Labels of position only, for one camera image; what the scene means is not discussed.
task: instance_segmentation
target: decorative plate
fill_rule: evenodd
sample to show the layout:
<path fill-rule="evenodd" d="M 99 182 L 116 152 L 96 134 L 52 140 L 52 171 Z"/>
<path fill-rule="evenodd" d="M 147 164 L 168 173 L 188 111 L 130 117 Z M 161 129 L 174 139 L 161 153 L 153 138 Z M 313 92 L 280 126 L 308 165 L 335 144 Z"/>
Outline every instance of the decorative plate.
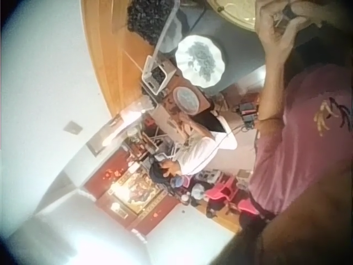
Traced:
<path fill-rule="evenodd" d="M 188 87 L 177 87 L 173 91 L 176 105 L 183 112 L 195 115 L 199 112 L 200 101 L 197 95 Z"/>
<path fill-rule="evenodd" d="M 175 59 L 183 77 L 202 88 L 217 84 L 226 68 L 220 49 L 209 38 L 198 35 L 179 43 Z"/>
<path fill-rule="evenodd" d="M 255 31 L 255 0 L 207 0 L 210 6 L 229 22 Z"/>

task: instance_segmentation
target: chair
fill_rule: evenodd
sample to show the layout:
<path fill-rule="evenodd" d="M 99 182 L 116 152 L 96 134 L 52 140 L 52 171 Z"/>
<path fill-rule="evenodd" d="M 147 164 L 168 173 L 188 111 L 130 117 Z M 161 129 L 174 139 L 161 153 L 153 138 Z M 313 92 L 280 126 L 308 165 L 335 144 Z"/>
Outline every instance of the chair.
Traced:
<path fill-rule="evenodd" d="M 222 182 L 222 180 L 220 180 L 215 184 L 212 189 L 207 190 L 205 192 L 205 195 L 212 200 L 219 200 L 225 198 L 226 201 L 231 202 L 236 193 L 239 191 L 239 189 L 235 185 L 233 185 L 234 181 L 237 181 L 234 176 L 229 177 L 229 179 L 225 182 Z M 224 193 L 225 188 L 228 188 L 231 191 L 229 195 Z"/>
<path fill-rule="evenodd" d="M 194 175 L 184 175 L 183 178 L 184 178 L 184 183 L 183 183 L 183 187 L 184 188 L 188 188 L 190 186 L 190 180 L 191 178 L 193 177 Z"/>
<path fill-rule="evenodd" d="M 245 200 L 241 200 L 239 203 L 238 203 L 238 210 L 240 212 L 242 211 L 247 211 L 251 214 L 254 214 L 254 215 L 259 215 L 260 213 L 255 209 L 255 207 L 253 206 L 253 204 L 251 203 L 250 199 L 245 199 Z"/>

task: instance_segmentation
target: light switch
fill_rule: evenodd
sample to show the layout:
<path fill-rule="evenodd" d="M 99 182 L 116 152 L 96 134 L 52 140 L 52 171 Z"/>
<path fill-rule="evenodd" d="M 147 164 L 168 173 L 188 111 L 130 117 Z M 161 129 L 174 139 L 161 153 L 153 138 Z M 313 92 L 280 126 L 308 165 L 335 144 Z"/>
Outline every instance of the light switch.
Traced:
<path fill-rule="evenodd" d="M 83 128 L 73 121 L 70 121 L 64 127 L 64 131 L 66 131 L 70 134 L 73 134 L 73 135 L 78 135 L 82 130 L 83 130 Z"/>

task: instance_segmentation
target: pink t-shirt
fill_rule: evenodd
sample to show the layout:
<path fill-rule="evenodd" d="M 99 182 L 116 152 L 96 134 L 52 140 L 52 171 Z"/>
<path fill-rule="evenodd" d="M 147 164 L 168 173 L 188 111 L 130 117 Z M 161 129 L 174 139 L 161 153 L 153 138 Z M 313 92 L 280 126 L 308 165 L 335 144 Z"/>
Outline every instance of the pink t-shirt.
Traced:
<path fill-rule="evenodd" d="M 316 66 L 288 85 L 285 127 L 258 140 L 249 190 L 263 209 L 284 211 L 329 167 L 352 159 L 351 76 L 339 66 Z"/>

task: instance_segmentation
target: graphic print on shirt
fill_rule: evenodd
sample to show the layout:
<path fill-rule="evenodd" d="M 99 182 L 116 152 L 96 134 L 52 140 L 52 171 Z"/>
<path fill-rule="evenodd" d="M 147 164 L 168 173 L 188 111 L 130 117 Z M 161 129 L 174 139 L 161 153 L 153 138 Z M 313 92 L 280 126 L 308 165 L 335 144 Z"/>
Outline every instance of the graphic print on shirt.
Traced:
<path fill-rule="evenodd" d="M 319 135 L 323 136 L 325 130 L 330 128 L 326 124 L 326 120 L 330 118 L 340 118 L 340 128 L 346 127 L 349 132 L 352 132 L 352 114 L 351 110 L 344 105 L 339 104 L 334 98 L 329 97 L 321 103 L 319 111 L 315 113 L 314 121 L 317 124 Z"/>

